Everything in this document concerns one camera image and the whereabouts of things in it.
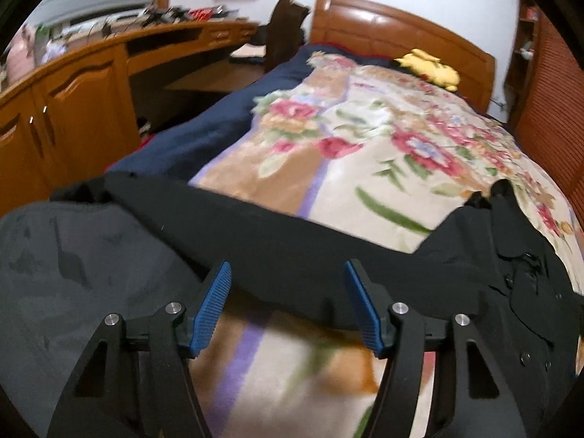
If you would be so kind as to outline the dark grey folded garment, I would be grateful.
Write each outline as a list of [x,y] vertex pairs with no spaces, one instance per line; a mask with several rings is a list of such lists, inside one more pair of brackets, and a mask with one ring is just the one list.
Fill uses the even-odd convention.
[[190,266],[116,205],[36,203],[1,219],[1,385],[40,437],[107,314],[186,298]]

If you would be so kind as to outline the red louvered wardrobe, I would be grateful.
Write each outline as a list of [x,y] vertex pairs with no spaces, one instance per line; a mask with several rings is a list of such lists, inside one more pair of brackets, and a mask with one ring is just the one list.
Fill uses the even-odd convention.
[[519,0],[504,82],[508,127],[583,221],[583,69],[534,0]]

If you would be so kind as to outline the wooden bed headboard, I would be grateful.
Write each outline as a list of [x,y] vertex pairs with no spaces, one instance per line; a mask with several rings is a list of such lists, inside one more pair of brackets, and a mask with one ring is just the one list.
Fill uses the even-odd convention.
[[419,49],[458,71],[458,93],[474,109],[488,110],[495,58],[474,43],[422,17],[368,0],[316,0],[310,43],[351,53],[397,58]]

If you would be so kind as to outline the floral blanket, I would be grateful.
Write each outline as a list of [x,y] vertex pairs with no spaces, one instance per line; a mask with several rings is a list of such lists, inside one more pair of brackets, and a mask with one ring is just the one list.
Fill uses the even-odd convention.
[[[510,181],[583,290],[583,232],[548,174],[495,121],[413,75],[307,49],[289,90],[261,92],[250,132],[191,184],[411,253],[474,193]],[[271,314],[223,320],[206,400],[218,437],[358,436],[383,362],[349,338]]]

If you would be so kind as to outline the wooden desk with cabinets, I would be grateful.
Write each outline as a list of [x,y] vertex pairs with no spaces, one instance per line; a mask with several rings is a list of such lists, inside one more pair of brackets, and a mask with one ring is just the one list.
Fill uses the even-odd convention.
[[247,43],[256,22],[160,25],[110,36],[32,71],[1,96],[1,212],[102,174],[141,144],[130,79]]

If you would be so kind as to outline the red basket on desk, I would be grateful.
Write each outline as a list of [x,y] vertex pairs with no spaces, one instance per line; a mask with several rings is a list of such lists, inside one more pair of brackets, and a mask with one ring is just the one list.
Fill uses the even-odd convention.
[[188,16],[192,21],[209,21],[215,18],[218,14],[218,7],[204,7],[198,9],[190,9]]

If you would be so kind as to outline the black coat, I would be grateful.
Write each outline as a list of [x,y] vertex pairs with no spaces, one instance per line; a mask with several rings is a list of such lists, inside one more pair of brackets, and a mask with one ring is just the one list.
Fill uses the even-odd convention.
[[583,300],[506,180],[488,196],[472,195],[412,254],[131,173],[109,173],[55,198],[121,207],[192,267],[200,282],[227,261],[232,287],[335,329],[359,331],[345,290],[345,264],[356,259],[372,282],[419,314],[468,315],[512,391],[524,437],[578,433],[583,377],[574,367]]

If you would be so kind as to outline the yellow plush toy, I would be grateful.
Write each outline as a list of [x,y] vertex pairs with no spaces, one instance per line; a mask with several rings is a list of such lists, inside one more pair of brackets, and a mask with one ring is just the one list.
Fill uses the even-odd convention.
[[458,72],[442,60],[426,53],[423,50],[413,49],[403,57],[396,58],[402,68],[427,81],[428,83],[442,87],[449,92],[456,92],[460,82]]

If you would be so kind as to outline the dark wooden chair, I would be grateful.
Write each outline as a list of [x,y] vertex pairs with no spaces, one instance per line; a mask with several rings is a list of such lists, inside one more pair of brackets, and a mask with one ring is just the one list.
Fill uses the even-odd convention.
[[295,0],[279,0],[266,26],[263,68],[267,73],[291,60],[303,45],[302,25],[310,8]]

